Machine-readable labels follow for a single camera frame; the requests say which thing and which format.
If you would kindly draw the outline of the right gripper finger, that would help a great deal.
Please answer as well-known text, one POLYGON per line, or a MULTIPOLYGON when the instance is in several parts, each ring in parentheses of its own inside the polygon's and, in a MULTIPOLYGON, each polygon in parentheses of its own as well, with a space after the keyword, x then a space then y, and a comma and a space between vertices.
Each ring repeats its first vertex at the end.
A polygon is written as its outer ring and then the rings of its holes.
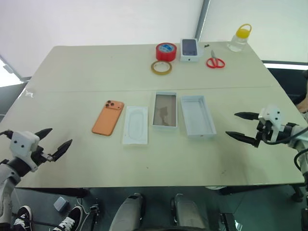
POLYGON ((258 120, 259 116, 258 113, 253 113, 253 112, 238 112, 235 113, 234 115, 246 120, 258 120))
POLYGON ((235 131, 226 131, 225 133, 240 142, 248 143, 256 148, 259 146, 260 140, 257 140, 252 137, 248 137, 244 135, 243 133, 239 133, 235 131))

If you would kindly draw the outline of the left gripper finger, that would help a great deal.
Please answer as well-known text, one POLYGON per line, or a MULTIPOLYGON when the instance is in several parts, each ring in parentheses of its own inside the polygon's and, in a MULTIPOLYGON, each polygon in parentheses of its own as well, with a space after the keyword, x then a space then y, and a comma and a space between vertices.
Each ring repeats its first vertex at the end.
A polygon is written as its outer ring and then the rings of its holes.
POLYGON ((70 147, 71 143, 72 143, 72 139, 64 142, 62 145, 60 145, 57 149, 57 151, 52 154, 52 161, 53 162, 56 162, 61 156, 63 156, 66 151, 68 150, 68 148, 70 147))
POLYGON ((39 140, 44 139, 50 132, 52 131, 52 128, 45 128, 43 130, 40 130, 35 133, 35 135, 39 138, 39 140))

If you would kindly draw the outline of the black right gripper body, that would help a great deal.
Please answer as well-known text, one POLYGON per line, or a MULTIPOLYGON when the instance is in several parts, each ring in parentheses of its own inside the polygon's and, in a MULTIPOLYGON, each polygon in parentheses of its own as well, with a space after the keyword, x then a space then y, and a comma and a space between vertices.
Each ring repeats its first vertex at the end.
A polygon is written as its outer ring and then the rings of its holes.
POLYGON ((270 144, 272 134, 273 134, 272 123, 269 120, 267 120, 264 124, 261 121, 259 121, 257 125, 255 144, 260 144, 261 141, 263 141, 266 144, 270 144))

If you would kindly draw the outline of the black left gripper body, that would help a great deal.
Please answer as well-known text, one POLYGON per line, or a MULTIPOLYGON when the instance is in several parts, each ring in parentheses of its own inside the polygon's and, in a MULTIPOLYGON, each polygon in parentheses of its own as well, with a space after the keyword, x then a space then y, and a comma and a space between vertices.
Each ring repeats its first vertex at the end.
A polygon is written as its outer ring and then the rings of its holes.
POLYGON ((40 146, 38 146, 37 149, 32 152, 31 159, 38 167, 46 161, 53 161, 53 157, 50 154, 44 153, 44 149, 40 146))

